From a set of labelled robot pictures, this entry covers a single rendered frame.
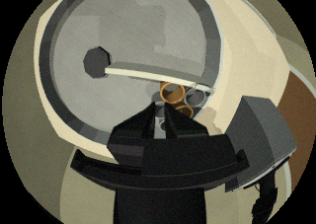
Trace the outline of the bronze bushing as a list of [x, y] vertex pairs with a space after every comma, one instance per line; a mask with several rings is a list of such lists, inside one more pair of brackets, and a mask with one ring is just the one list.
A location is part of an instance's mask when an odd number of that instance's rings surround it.
[[164, 89], [164, 87], [169, 85], [169, 84], [173, 84], [173, 83], [165, 82], [165, 81], [161, 81], [160, 82], [160, 95], [161, 95], [161, 98], [165, 102], [168, 102], [169, 104], [174, 104], [174, 103], [177, 103], [177, 102], [181, 101], [183, 99], [183, 97], [185, 96], [185, 88], [184, 88], [184, 86], [178, 84], [179, 87], [178, 87], [177, 90], [175, 90], [175, 91], [166, 91]]
[[[184, 113], [188, 117], [193, 116], [194, 111], [193, 111], [192, 107], [187, 106], [184, 99], [182, 99], [181, 101], [179, 101], [177, 103], [172, 104], [172, 106], [174, 109], [176, 109], [179, 112]], [[184, 108], [179, 109], [180, 107], [184, 107]]]

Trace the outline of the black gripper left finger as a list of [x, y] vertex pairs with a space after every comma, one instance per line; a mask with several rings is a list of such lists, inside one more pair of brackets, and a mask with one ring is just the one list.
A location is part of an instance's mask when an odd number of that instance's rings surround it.
[[155, 102], [152, 102], [145, 110], [116, 125], [112, 130], [111, 136], [121, 135], [154, 138], [155, 113]]

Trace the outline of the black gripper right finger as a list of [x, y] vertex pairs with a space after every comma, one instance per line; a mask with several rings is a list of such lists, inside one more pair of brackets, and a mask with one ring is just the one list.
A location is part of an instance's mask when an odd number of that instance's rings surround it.
[[168, 102], [165, 102], [164, 113], [166, 138], [209, 136], [206, 126], [175, 110]]

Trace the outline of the grey metal bushing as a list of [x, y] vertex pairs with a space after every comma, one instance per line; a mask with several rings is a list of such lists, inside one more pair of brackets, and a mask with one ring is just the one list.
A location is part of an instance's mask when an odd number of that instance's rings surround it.
[[165, 102], [160, 96], [160, 91], [153, 94], [151, 103], [152, 102], [155, 102], [155, 109], [156, 109], [155, 117], [159, 119], [164, 119], [164, 106], [157, 105], [157, 104]]
[[159, 119], [159, 128], [165, 132], [165, 119]]
[[194, 88], [189, 87], [189, 86], [184, 86], [184, 88], [185, 88], [184, 101], [185, 101], [187, 106], [194, 108], [194, 107], [200, 106], [204, 102], [204, 100], [206, 98], [205, 91], [197, 90], [194, 94], [187, 95], [187, 93], [190, 90], [193, 90]]

